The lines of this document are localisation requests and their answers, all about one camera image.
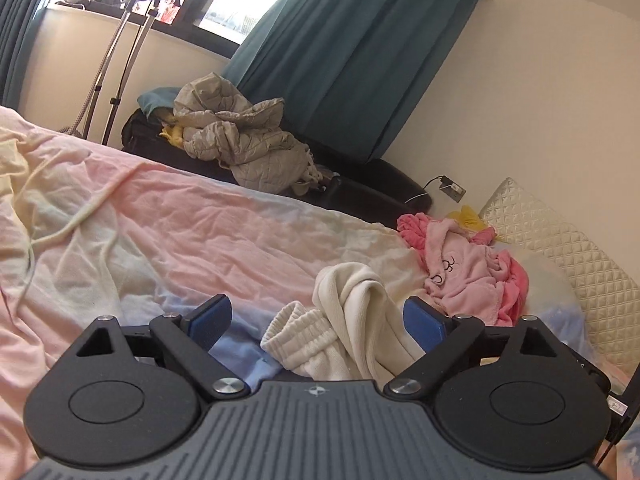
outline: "quilted pillow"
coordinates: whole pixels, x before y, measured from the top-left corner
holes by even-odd
[[[640,361],[640,288],[596,244],[512,178],[480,218],[500,238],[544,254],[564,270],[584,310],[591,343],[632,375]]]

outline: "pink clothing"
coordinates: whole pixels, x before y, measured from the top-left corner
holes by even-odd
[[[453,219],[403,215],[398,231],[418,250],[429,277],[428,294],[448,316],[471,314],[491,326],[513,326],[529,290],[529,278],[508,251],[471,243]]]
[[[495,229],[493,227],[488,227],[487,229],[482,229],[482,231],[473,235],[471,238],[469,238],[469,241],[477,245],[489,245],[494,241],[495,237]]]

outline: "logo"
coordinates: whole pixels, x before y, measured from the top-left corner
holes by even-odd
[[[314,397],[319,397],[327,393],[329,390],[327,390],[326,388],[323,388],[322,386],[312,386],[307,391]]]

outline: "black device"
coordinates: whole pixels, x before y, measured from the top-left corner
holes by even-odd
[[[148,326],[101,316],[27,400],[42,460],[23,479],[603,478],[592,462],[638,414],[638,372],[613,396],[534,316],[488,328],[410,301],[445,336],[382,391],[265,381],[252,394],[207,353],[229,327],[226,296]]]

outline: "electrical outlet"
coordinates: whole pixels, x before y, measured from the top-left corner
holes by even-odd
[[[440,181],[440,189],[456,202],[460,202],[466,193],[466,189],[453,182],[448,176],[443,176]]]

